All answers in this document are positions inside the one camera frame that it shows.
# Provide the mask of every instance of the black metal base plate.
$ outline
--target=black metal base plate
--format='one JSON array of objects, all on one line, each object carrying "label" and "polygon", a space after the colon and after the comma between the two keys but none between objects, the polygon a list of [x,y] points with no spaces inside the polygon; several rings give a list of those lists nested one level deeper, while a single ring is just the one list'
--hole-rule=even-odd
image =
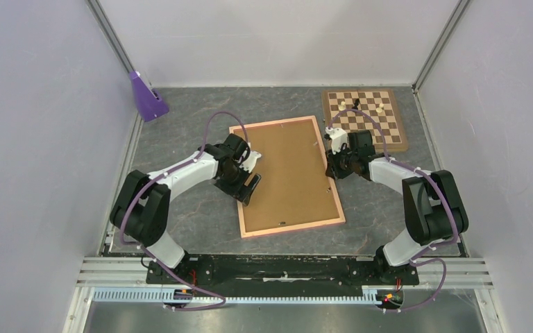
[{"label": "black metal base plate", "polygon": [[[362,296],[363,285],[418,285],[412,266],[380,275],[372,258],[303,255],[186,255],[182,279],[226,297]],[[174,284],[150,262],[147,284]]]}]

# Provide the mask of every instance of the brown cork board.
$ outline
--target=brown cork board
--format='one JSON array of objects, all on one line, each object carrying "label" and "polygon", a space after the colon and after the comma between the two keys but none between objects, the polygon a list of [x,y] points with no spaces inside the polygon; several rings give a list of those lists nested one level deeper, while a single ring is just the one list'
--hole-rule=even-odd
[{"label": "brown cork board", "polygon": [[[326,125],[330,123],[334,116],[339,114],[339,106],[342,102],[346,104],[346,109],[352,109],[356,99],[360,102],[357,110],[361,110],[371,116],[381,126],[382,133],[379,133],[373,127],[373,123],[367,118],[350,111],[336,118],[332,127],[343,128],[348,133],[358,130],[371,130],[373,132],[373,145],[378,153],[383,151],[382,137],[385,138],[387,150],[390,153],[406,151],[409,148],[397,100],[391,89],[352,88],[322,92],[322,105]],[[383,104],[383,109],[379,113],[377,108],[380,107],[380,104]]]},{"label": "brown cork board", "polygon": [[[242,238],[344,223],[334,180],[325,176],[325,149],[316,117],[245,125],[252,149],[262,154],[262,176],[250,204],[238,203]],[[230,133],[243,137],[240,126]]]}]

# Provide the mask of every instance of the white panel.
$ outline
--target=white panel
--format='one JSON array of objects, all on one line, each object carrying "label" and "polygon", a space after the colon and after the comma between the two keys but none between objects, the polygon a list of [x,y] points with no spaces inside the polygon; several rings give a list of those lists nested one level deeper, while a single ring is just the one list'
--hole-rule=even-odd
[{"label": "white panel", "polygon": [[62,330],[135,114],[84,1],[0,1],[0,332]]},{"label": "white panel", "polygon": [[404,85],[456,0],[102,0],[155,86]]},{"label": "white panel", "polygon": [[512,332],[533,332],[533,1],[473,1],[421,89]]}]

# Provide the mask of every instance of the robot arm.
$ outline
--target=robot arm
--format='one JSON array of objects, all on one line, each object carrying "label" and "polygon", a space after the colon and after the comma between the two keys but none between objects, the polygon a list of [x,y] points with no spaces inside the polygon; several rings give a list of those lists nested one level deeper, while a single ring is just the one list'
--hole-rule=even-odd
[{"label": "robot arm", "polygon": [[[388,161],[375,153],[371,132],[346,133],[326,128],[331,149],[326,153],[326,175],[342,179],[352,173],[397,191],[403,196],[405,229],[379,248],[375,259],[385,268],[407,265],[425,247],[451,238],[452,228],[438,195],[421,175]],[[459,233],[468,228],[468,219],[455,179],[449,171],[422,170],[438,184],[448,201]]]},{"label": "robot arm", "polygon": [[[247,205],[261,178],[256,174],[248,185],[244,184],[250,178],[260,154],[252,151],[242,138],[234,134],[230,134],[222,144],[207,144],[203,151],[204,154],[194,160],[194,163],[167,174],[150,187],[142,197],[146,202],[134,207],[126,224],[126,234],[139,241],[169,268],[176,267],[185,256],[183,248],[167,232],[169,205],[174,198],[200,182],[215,179],[216,187]],[[195,152],[175,166],[186,163],[197,155],[198,152]],[[111,223],[120,228],[128,206],[142,187],[150,179],[175,166],[150,172],[148,175],[138,170],[129,173],[112,208]]]}]

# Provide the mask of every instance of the wooden chessboard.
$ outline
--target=wooden chessboard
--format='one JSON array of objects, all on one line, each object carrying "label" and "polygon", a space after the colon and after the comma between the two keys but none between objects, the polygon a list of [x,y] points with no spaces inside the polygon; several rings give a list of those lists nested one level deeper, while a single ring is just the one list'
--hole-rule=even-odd
[{"label": "wooden chessboard", "polygon": [[[326,125],[330,123],[340,111],[339,105],[345,103],[346,109],[352,109],[356,99],[360,101],[358,110],[368,114],[381,126],[382,133],[373,127],[367,118],[354,112],[347,112],[336,118],[332,127],[343,128],[346,132],[356,132],[358,130],[372,130],[373,144],[377,152],[383,150],[383,140],[385,137],[387,150],[392,153],[406,151],[408,148],[407,138],[403,130],[403,123],[397,106],[394,92],[391,89],[335,89],[322,93],[323,113]],[[383,104],[383,111],[377,112],[377,108]]]}]

